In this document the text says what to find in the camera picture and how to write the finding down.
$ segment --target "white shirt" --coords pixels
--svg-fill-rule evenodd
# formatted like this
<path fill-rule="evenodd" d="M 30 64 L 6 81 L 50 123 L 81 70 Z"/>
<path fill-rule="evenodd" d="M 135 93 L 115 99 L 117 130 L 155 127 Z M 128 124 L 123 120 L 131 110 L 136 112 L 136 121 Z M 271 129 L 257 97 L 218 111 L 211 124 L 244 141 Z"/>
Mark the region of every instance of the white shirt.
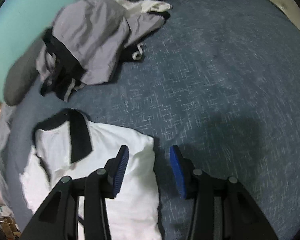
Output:
<path fill-rule="evenodd" d="M 63 176 L 86 177 L 106 161 L 114 158 L 121 145 L 129 148 L 129 161 L 120 193 L 106 199 L 107 215 L 113 240 L 161 240 L 157 221 L 159 194 L 153 172 L 153 138 L 133 129 L 85 121 L 89 130 L 92 152 L 71 164 L 69 121 L 52 130 L 37 130 L 36 148 L 32 147 L 20 181 L 28 208 L 38 209 L 49 191 Z M 40 166 L 40 156 L 51 174 L 51 182 Z M 79 215 L 83 217 L 84 197 L 80 197 Z M 78 224 L 78 239 L 84 231 Z"/>

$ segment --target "dark gray blanket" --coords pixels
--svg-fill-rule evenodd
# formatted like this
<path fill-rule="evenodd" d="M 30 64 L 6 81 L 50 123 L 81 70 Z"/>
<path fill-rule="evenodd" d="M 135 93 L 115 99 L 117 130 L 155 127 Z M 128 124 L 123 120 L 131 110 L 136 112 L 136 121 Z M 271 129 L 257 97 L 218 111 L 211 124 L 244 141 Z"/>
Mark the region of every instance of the dark gray blanket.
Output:
<path fill-rule="evenodd" d="M 66 107 L 155 138 L 166 240 L 185 238 L 192 212 L 173 182 L 173 144 L 210 175 L 238 177 L 280 239 L 300 228 L 300 31 L 268 0 L 169 3 L 142 63 L 123 64 L 111 83 L 85 86 L 69 103 L 41 97 L 37 80 L 17 107 L 6 178 L 21 229 L 31 218 L 18 180 L 31 130 Z"/>

